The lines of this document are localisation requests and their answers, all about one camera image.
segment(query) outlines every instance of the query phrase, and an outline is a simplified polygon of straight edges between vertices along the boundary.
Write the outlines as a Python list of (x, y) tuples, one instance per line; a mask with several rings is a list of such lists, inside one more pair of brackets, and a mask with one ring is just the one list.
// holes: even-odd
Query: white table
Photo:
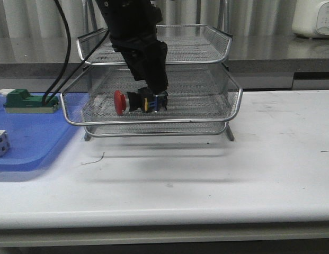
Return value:
[(79, 128), (36, 176), (0, 174), (0, 247), (329, 238), (329, 90), (246, 92), (230, 126), (234, 142)]

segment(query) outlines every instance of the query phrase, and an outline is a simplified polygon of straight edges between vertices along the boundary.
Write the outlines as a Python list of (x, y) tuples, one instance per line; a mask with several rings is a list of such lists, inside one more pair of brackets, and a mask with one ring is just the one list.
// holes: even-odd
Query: black wire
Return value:
[(63, 76), (63, 74), (64, 74), (64, 72), (65, 72), (65, 70), (68, 66), (69, 59), (70, 59), (70, 52), (71, 52), (71, 36), (70, 36), (70, 29), (69, 29), (67, 19), (65, 18), (65, 14), (63, 12), (63, 9), (62, 9), (59, 1), (54, 0), (54, 2), (57, 6), (57, 9), (58, 9), (58, 12), (59, 12), (60, 16), (62, 17), (64, 27), (65, 27), (65, 31), (66, 31), (66, 34), (67, 34), (67, 53), (66, 53), (66, 56), (65, 56), (65, 60), (64, 60), (64, 63), (63, 63), (62, 70), (60, 71), (60, 73), (59, 73), (58, 77), (55, 79), (55, 81), (51, 84), (51, 86), (48, 88), (48, 90), (43, 95), (43, 98), (42, 98), (42, 104), (43, 105), (46, 105), (50, 101), (49, 100), (48, 102), (46, 102), (46, 98), (47, 98), (48, 94), (51, 92), (51, 90), (54, 89), (54, 87), (58, 84), (58, 82), (62, 78), (62, 76)]
[[(59, 6), (59, 8), (58, 8), (58, 11), (59, 11), (59, 13), (60, 13), (60, 15), (62, 16), (62, 19), (63, 19), (63, 17), (64, 17), (64, 19), (63, 19), (63, 22), (64, 22), (64, 26), (65, 26), (65, 28), (66, 28), (66, 30), (67, 30), (67, 27), (68, 27), (68, 29), (69, 29), (69, 26), (68, 26), (68, 24), (67, 24), (67, 21), (66, 21), (66, 18), (65, 18), (65, 16), (64, 16), (64, 12), (63, 12), (63, 10), (62, 10), (62, 8), (61, 8), (61, 6)], [(68, 82), (68, 80), (73, 76), (73, 74), (75, 73), (75, 72), (77, 72), (78, 71), (78, 69), (85, 63), (85, 61), (86, 60), (88, 60), (88, 58), (93, 54), (93, 52), (95, 52), (96, 51), (96, 49), (103, 43), (103, 41), (105, 41), (105, 39), (108, 37), (108, 34), (109, 34), (109, 29), (107, 29), (107, 31), (106, 31), (106, 33), (105, 33), (105, 35), (103, 36), (103, 38), (99, 41), (99, 43), (90, 51), (90, 53), (81, 61), (81, 63), (72, 71), (72, 73), (58, 86), (58, 88), (48, 97), (48, 99), (46, 99), (47, 98), (47, 96), (48, 96), (48, 94), (51, 92), (51, 90), (52, 89), (54, 89), (54, 87), (55, 87), (55, 85), (57, 84), (57, 83), (53, 83), (50, 87), (49, 87), (49, 89), (44, 93), (44, 96), (43, 96), (43, 98), (42, 98), (42, 103), (43, 103), (43, 105), (46, 105), (46, 104), (48, 104), (50, 101), (51, 101), (51, 99), (52, 98), (54, 98), (54, 96), (62, 89), (62, 87), (65, 85), (65, 83), (67, 83)], [(67, 33), (67, 37), (68, 37), (68, 41), (69, 41), (69, 39), (70, 39), (70, 33), (68, 34)]]

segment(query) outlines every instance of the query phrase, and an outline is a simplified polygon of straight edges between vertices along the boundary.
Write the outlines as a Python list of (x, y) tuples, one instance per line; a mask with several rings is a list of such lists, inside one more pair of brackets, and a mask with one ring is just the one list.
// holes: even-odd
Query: white countertop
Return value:
[(0, 229), (329, 220), (329, 90), (246, 92), (230, 126), (235, 142), (80, 128), (38, 176), (0, 174)]

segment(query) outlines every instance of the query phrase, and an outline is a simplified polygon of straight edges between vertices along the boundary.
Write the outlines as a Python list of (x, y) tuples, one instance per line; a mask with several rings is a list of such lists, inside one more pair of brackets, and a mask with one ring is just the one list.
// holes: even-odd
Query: curtain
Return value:
[[(85, 0), (60, 0), (72, 37), (85, 33)], [(96, 6), (97, 26), (105, 27)], [(222, 0), (156, 0), (163, 13), (162, 24), (209, 24), (221, 28)], [(291, 33), (296, 0), (230, 1), (230, 33), (274, 35)], [(64, 37), (61, 18), (53, 0), (0, 0), (0, 38)]]

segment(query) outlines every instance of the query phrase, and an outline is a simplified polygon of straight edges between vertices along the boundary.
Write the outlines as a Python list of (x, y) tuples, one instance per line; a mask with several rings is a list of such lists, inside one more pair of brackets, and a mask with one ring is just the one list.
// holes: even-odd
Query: mesh basket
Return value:
[(118, 116), (114, 91), (146, 86), (125, 66), (91, 66), (62, 93), (67, 121), (97, 137), (124, 135), (218, 134), (238, 112), (242, 89), (221, 63), (167, 66), (168, 106)]
[[(79, 37), (77, 48), (83, 60), (106, 33), (106, 29)], [(157, 38), (168, 45), (166, 64), (206, 64), (224, 61), (232, 39), (207, 25), (159, 25)], [(125, 65), (122, 55), (114, 52), (107, 40), (89, 57), (89, 65)]]

